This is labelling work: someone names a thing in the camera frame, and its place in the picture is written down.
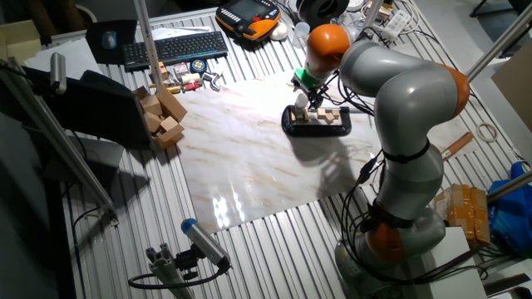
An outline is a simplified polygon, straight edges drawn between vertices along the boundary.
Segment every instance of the orange handheld device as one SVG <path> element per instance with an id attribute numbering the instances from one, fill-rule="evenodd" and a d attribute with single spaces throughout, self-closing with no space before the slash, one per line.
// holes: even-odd
<path id="1" fill-rule="evenodd" d="M 269 0 L 233 0 L 216 10 L 216 20 L 237 37 L 251 41 L 268 35 L 279 18 L 279 8 Z"/>

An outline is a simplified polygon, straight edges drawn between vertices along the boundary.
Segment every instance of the keyboard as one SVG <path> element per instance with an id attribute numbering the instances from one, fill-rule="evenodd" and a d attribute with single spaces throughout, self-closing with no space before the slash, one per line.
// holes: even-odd
<path id="1" fill-rule="evenodd" d="M 155 41 L 157 58 L 165 65 L 210 59 L 227 55 L 222 32 L 203 32 L 184 37 L 171 37 Z M 144 42 L 122 46 L 126 71 L 139 71 L 150 67 Z"/>

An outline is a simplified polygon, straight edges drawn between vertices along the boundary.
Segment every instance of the aluminum rod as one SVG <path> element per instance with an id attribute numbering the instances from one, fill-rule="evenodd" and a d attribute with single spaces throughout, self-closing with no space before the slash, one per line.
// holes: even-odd
<path id="1" fill-rule="evenodd" d="M 371 27 L 373 25 L 373 22 L 375 22 L 375 19 L 377 18 L 377 14 L 379 13 L 379 9 L 381 9 L 382 3 L 384 0 L 373 0 L 372 6 L 369 8 L 369 12 L 367 13 L 366 20 L 364 21 L 363 28 Z"/>
<path id="2" fill-rule="evenodd" d="M 518 36 L 525 29 L 526 24 L 532 20 L 532 3 L 517 17 L 517 19 L 506 29 L 493 47 L 482 56 L 473 67 L 467 72 L 467 80 L 469 82 L 473 81 L 484 68 L 490 64 L 490 62 L 495 58 L 499 52 L 508 44 L 512 38 Z"/>
<path id="3" fill-rule="evenodd" d="M 24 70 L 18 65 L 14 58 L 9 60 L 8 67 L 13 70 L 24 73 Z M 70 142 L 65 132 L 59 125 L 56 117 L 48 108 L 48 105 L 40 97 L 33 94 L 32 87 L 27 79 L 14 74 L 10 71 L 0 70 L 0 80 L 4 81 L 7 88 L 13 93 L 22 108 L 30 115 L 37 124 L 42 133 L 52 143 L 59 155 L 65 160 L 72 172 L 95 195 L 96 201 L 105 209 L 115 212 L 115 205 L 111 198 L 101 186 L 96 176 L 76 147 Z"/>
<path id="4" fill-rule="evenodd" d="M 151 36 L 150 19 L 148 18 L 148 10 L 146 9 L 145 0 L 133 0 L 135 4 L 136 16 L 139 18 L 140 30 L 144 38 L 146 51 L 148 52 L 148 59 L 150 60 L 151 75 L 157 90 L 163 87 L 163 76 L 160 74 L 159 59 L 157 58 L 157 50 L 155 49 L 155 42 Z"/>
<path id="5" fill-rule="evenodd" d="M 532 182 L 532 170 L 518 176 L 515 179 L 512 179 L 510 182 L 500 186 L 496 190 L 489 192 L 486 195 L 486 199 L 488 200 L 488 203 L 493 203 L 497 199 L 500 199 L 503 196 L 514 192 L 515 190 L 525 186 L 530 182 Z"/>

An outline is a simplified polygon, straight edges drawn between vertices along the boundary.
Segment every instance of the white marble surface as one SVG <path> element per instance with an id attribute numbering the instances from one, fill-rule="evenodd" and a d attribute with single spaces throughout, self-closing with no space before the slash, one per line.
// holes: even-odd
<path id="1" fill-rule="evenodd" d="M 210 232 L 348 191 L 380 149 L 368 116 L 351 114 L 342 138 L 291 138 L 280 126 L 297 94 L 292 72 L 180 94 L 189 112 L 177 144 L 198 221 Z M 329 95 L 338 98 L 336 88 Z M 460 120 L 435 127 L 440 150 L 466 132 Z M 475 149 L 467 145 L 458 154 Z"/>

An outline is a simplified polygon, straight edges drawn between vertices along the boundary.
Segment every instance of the black monitor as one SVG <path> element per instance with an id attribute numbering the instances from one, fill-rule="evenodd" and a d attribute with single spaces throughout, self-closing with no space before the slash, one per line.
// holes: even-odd
<path id="1" fill-rule="evenodd" d="M 50 73 L 24 67 L 33 79 L 50 84 Z M 125 86 L 92 71 L 66 79 L 63 95 L 43 96 L 61 127 L 115 141 L 129 150 L 152 145 L 140 103 Z"/>

